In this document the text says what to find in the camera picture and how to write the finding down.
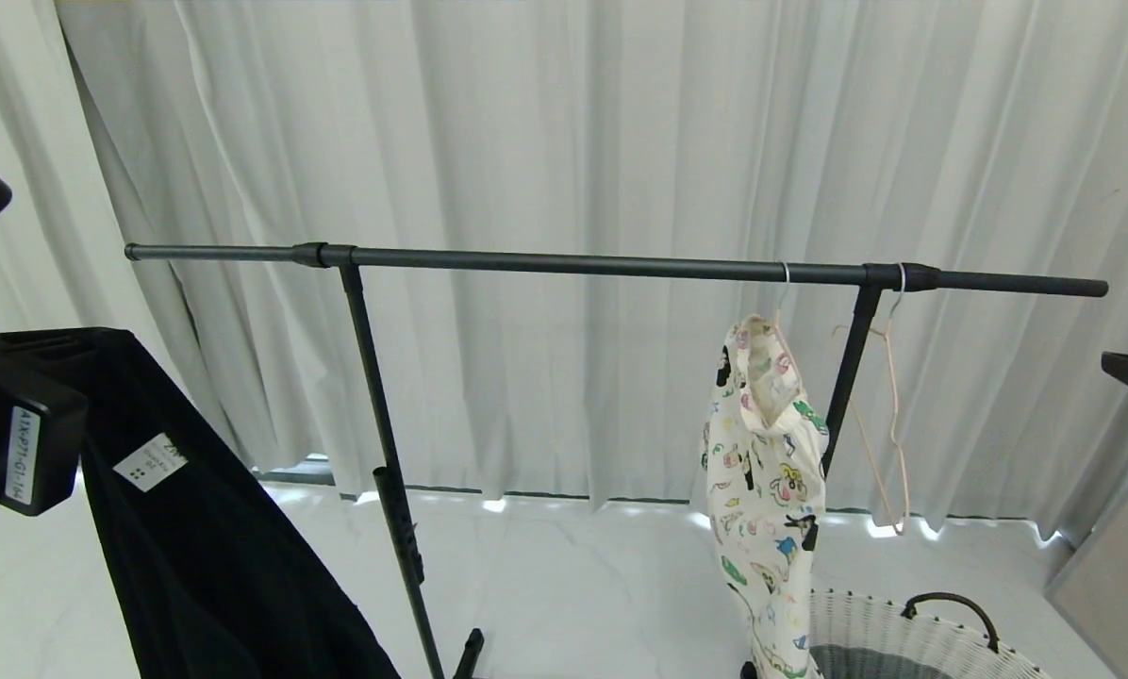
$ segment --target dark brown handle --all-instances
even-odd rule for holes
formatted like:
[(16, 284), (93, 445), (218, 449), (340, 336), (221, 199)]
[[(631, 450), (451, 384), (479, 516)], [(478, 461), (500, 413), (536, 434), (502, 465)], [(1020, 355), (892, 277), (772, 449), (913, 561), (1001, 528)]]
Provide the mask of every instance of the dark brown handle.
[(996, 626), (992, 624), (992, 619), (987, 617), (987, 614), (982, 612), (981, 607), (977, 602), (971, 601), (969, 598), (962, 594), (953, 594), (951, 592), (929, 592), (927, 594), (918, 594), (910, 599), (904, 606), (904, 612), (900, 615), (904, 618), (913, 619), (913, 616), (917, 615), (917, 605), (924, 601), (953, 601), (958, 605), (969, 607), (970, 610), (975, 611), (982, 619), (982, 626), (987, 628), (987, 647), (992, 649), (993, 653), (999, 653), (999, 636), (996, 636)]

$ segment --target white woven basket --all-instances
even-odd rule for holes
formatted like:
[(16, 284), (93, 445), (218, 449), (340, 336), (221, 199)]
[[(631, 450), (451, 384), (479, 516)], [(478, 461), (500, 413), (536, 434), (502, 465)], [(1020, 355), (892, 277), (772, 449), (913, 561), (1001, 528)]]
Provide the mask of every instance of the white woven basket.
[[(932, 599), (961, 602), (982, 618), (987, 634), (917, 615)], [(992, 619), (970, 599), (935, 592), (896, 606), (853, 592), (811, 593), (809, 679), (1050, 679), (1014, 649), (999, 644)], [(746, 663), (741, 679), (757, 678)]]

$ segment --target floor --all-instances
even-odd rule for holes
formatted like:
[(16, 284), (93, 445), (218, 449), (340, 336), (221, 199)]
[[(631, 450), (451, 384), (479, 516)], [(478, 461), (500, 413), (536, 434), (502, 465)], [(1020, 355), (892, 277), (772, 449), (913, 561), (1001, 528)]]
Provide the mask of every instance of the floor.
[[(429, 676), (379, 502), (270, 486), (376, 629), (405, 679)], [(746, 658), (706, 520), (682, 506), (411, 494), (424, 592), (447, 674), (473, 627), (486, 679), (710, 679)], [(825, 521), (818, 585), (979, 601), (1048, 679), (1112, 679), (1042, 589), (1066, 558), (1022, 521), (953, 521), (888, 537), (861, 515)], [(970, 611), (929, 612), (978, 626)], [(0, 512), (0, 679), (124, 679), (135, 665), (81, 497), (35, 520)]]

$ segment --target clothing rack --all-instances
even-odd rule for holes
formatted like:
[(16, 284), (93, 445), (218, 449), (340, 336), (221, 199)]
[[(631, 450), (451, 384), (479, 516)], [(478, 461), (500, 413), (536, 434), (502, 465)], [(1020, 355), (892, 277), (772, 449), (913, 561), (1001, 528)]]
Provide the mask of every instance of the clothing rack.
[[(347, 298), (350, 318), (354, 324), (359, 353), (367, 378), (367, 393), (371, 397), (384, 467), (376, 469), (376, 490), (382, 505), (388, 535), (400, 564), (417, 635), (422, 640), (426, 663), (432, 679), (446, 679), (434, 633), (422, 598), (425, 572), (417, 538), (413, 532), (405, 477), (396, 455), (388, 402), (384, 397), (379, 358), (371, 336), (371, 321), (367, 318), (367, 303), (359, 267), (438, 267), (438, 270), (506, 271), (531, 273), (567, 273), (584, 275), (629, 275), (650, 279), (708, 279), (749, 280), (755, 283), (814, 283), (823, 285), (853, 285), (857, 288), (854, 318), (845, 341), (836, 387), (831, 391), (827, 422), (830, 430), (828, 448), (820, 460), (827, 475), (831, 455), (836, 450), (840, 425), (849, 405), (854, 378), (866, 347), (871, 321), (878, 312), (883, 290), (919, 292), (924, 290), (994, 290), (1025, 292), (1036, 296), (1104, 297), (1108, 283), (1103, 280), (1055, 279), (1042, 275), (1008, 275), (941, 271), (938, 267), (917, 263), (865, 263), (865, 265), (809, 265), (808, 263), (779, 262), (716, 262), (716, 259), (681, 259), (653, 257), (613, 257), (590, 255), (553, 255), (522, 253), (473, 253), (473, 250), (404, 250), (359, 248), (353, 245), (303, 244), (288, 248), (272, 246), (223, 245), (136, 245), (125, 246), (124, 254), (138, 259), (211, 259), (212, 262), (294, 262), (307, 267), (335, 267), (342, 276), (342, 288)], [(464, 644), (462, 658), (455, 679), (473, 679), (485, 636), (473, 629)]]

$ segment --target label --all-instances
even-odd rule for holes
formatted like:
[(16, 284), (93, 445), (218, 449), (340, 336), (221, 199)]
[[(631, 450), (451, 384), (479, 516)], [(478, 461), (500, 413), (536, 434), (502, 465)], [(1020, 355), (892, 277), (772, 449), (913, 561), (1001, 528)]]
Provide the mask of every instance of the label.
[(7, 486), (3, 494), (17, 503), (32, 503), (38, 443), (38, 414), (18, 406), (11, 408), (11, 438), (7, 443)]
[(149, 492), (166, 477), (178, 469), (183, 469), (186, 459), (177, 451), (175, 443), (170, 442), (167, 434), (153, 435), (149, 442), (136, 452), (121, 460), (113, 469), (124, 478), (127, 478), (136, 488)]

